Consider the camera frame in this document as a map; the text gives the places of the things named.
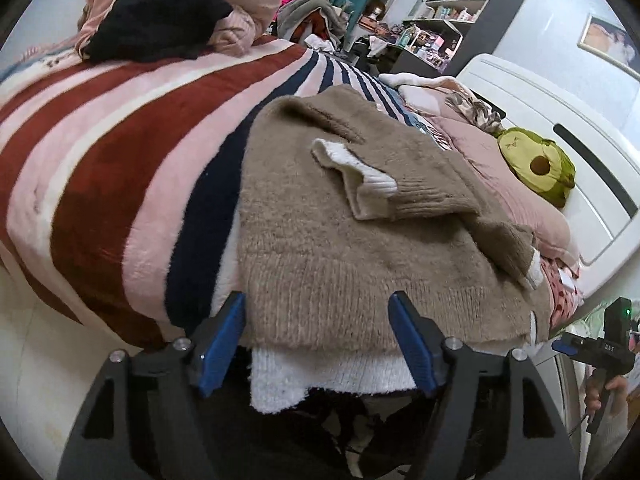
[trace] gray blanket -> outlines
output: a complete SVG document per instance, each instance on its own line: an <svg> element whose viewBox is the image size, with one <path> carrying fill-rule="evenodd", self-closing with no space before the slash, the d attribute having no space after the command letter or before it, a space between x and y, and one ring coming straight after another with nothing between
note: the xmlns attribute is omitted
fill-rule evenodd
<svg viewBox="0 0 640 480"><path fill-rule="evenodd" d="M318 9L326 22L332 43L337 48L338 42L347 32L347 22L335 13L327 0L293 0L283 6L278 13L278 37L290 40L300 23Z"/></svg>

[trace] white headboard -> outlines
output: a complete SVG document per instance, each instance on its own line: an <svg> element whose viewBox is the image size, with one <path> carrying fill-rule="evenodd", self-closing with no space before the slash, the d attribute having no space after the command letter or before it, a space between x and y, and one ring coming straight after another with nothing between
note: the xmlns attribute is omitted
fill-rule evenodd
<svg viewBox="0 0 640 480"><path fill-rule="evenodd" d="M505 127L554 140L575 164L563 213L582 254L580 288L590 296L640 246L640 153L580 99L513 63L481 54L458 79L506 113Z"/></svg>

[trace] black pillow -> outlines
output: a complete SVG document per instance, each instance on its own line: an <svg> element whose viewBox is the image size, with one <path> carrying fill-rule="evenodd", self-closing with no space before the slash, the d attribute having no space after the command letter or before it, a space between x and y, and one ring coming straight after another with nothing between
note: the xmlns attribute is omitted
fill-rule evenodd
<svg viewBox="0 0 640 480"><path fill-rule="evenodd" d="M225 0L116 0L84 54L91 61L195 59L232 10Z"/></svg>

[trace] brown sweater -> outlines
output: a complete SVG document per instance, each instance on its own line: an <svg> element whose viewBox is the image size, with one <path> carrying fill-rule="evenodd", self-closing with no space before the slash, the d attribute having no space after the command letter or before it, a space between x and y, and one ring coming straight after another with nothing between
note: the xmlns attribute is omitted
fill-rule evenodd
<svg viewBox="0 0 640 480"><path fill-rule="evenodd" d="M358 221L340 174L312 156L348 143L392 176L395 220ZM548 292L516 280L533 256L460 154L376 110L348 86L285 97L256 118L242 168L240 267L256 344L396 349L386 304L405 290L446 335L485 342L548 334Z"/></svg>

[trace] striped blanket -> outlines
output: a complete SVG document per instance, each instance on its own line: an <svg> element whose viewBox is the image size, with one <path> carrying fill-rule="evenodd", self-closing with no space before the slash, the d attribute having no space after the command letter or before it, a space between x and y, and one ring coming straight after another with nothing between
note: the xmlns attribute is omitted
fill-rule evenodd
<svg viewBox="0 0 640 480"><path fill-rule="evenodd" d="M31 60L0 85L5 266L69 318L162 346L237 283L241 163L258 112L343 83L414 124L375 79L270 37L241 59Z"/></svg>

